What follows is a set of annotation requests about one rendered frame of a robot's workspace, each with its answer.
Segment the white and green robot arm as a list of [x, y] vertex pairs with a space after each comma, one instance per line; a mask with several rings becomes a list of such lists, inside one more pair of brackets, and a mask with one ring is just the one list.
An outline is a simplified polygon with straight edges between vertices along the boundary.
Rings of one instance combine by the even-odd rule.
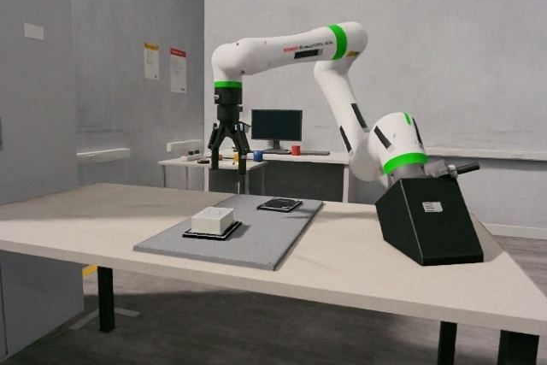
[[211, 59], [215, 80], [212, 98], [219, 105], [241, 105], [243, 75], [317, 62], [315, 80], [330, 105], [350, 170], [358, 179], [373, 181], [386, 174], [388, 191], [400, 178], [458, 178], [459, 174], [479, 170], [478, 162], [457, 168], [448, 166], [444, 158], [428, 162], [415, 119], [409, 114], [386, 115], [370, 129], [348, 78], [351, 64], [367, 43], [368, 34], [361, 24], [345, 22], [289, 36], [243, 38], [223, 44]]

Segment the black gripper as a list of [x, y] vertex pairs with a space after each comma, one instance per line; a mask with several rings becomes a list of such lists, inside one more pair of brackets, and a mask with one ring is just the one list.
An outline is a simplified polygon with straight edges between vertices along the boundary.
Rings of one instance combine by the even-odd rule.
[[[213, 123], [207, 148], [211, 154], [211, 170], [218, 170], [218, 149], [225, 137], [230, 138], [238, 151], [238, 175], [246, 175], [246, 158], [250, 146], [244, 131], [244, 124], [238, 124], [239, 106], [217, 105], [217, 120]], [[226, 130], [226, 131], [225, 131]], [[237, 135], [236, 135], [237, 134]]]

